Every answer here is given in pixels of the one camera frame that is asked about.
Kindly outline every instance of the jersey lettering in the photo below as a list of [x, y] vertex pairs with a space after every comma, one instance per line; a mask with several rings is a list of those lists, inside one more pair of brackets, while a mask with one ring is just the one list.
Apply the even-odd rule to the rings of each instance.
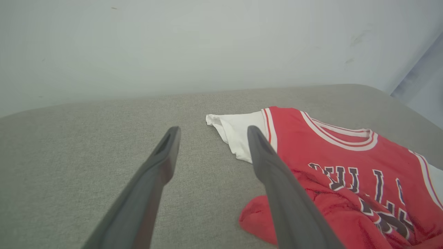
[[392, 203], [392, 202], [390, 202], [390, 201], [386, 201], [386, 209], [392, 214], [392, 215], [394, 215], [395, 216], [395, 204], [394, 203]]
[[337, 172], [337, 182], [342, 186], [346, 186], [345, 184], [345, 167], [335, 166], [335, 170]]
[[414, 231], [414, 226], [412, 222], [406, 219], [408, 214], [401, 208], [398, 208], [398, 219], [401, 223], [403, 223], [407, 228], [409, 228], [412, 232]]
[[398, 198], [400, 199], [401, 203], [403, 205], [405, 205], [404, 200], [403, 200], [403, 189], [401, 188], [400, 180], [398, 178], [396, 178], [395, 181], [397, 182]]
[[315, 170], [317, 170], [317, 167], [319, 166], [318, 164], [316, 164], [316, 163], [310, 163], [310, 164], [308, 164], [309, 165], [309, 167], [311, 167], [311, 168], [313, 168], [313, 169], [315, 169]]
[[375, 201], [381, 203], [381, 198], [383, 197], [383, 173], [380, 170], [373, 169], [374, 175], [377, 177], [377, 186], [375, 188]]
[[352, 185], [349, 188], [352, 192], [358, 194], [359, 193], [359, 181], [358, 181], [358, 169], [357, 168], [348, 168], [349, 173], [352, 175]]

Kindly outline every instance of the gray couch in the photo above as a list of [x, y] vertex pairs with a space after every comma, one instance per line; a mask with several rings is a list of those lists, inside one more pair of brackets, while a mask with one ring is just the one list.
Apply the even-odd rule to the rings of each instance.
[[254, 89], [66, 104], [0, 119], [0, 247], [80, 248], [167, 128], [182, 139], [151, 248], [275, 248], [238, 225], [264, 194], [205, 115], [294, 107], [347, 128], [371, 128], [443, 165], [443, 131], [360, 85]]

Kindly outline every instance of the folded clothing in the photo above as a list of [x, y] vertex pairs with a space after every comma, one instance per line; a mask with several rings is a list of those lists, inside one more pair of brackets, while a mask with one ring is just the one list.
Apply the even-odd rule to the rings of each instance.
[[[443, 171], [370, 129], [325, 124], [306, 112], [270, 107], [207, 115], [231, 152], [252, 162], [247, 127], [257, 126], [347, 248], [441, 248]], [[276, 244], [265, 196], [242, 211], [240, 226]]]

